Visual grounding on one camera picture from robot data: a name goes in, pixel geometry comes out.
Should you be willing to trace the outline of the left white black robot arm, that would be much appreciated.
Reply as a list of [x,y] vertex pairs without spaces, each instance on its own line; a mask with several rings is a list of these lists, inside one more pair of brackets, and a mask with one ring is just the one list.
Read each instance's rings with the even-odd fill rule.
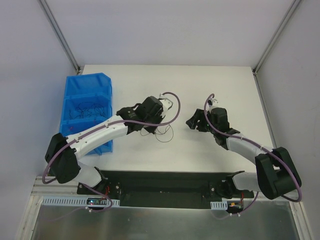
[[106,183],[101,174],[96,168],[84,165],[79,160],[115,138],[143,128],[154,133],[172,106],[173,102],[168,98],[149,96],[133,107],[123,107],[109,119],[91,128],[68,136],[55,134],[45,154],[45,173],[51,172],[60,184],[74,180],[87,185],[94,194],[102,194]]

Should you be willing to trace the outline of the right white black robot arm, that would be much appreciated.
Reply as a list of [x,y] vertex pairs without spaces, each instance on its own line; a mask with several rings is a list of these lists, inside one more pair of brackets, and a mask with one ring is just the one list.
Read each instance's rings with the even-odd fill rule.
[[192,130],[210,132],[219,146],[255,165],[255,173],[241,170],[221,181],[216,190],[224,198],[237,197],[242,191],[254,191],[261,192],[269,200],[278,197],[296,203],[302,200],[302,181],[288,150],[263,147],[246,138],[230,127],[225,108],[197,109],[186,124]]

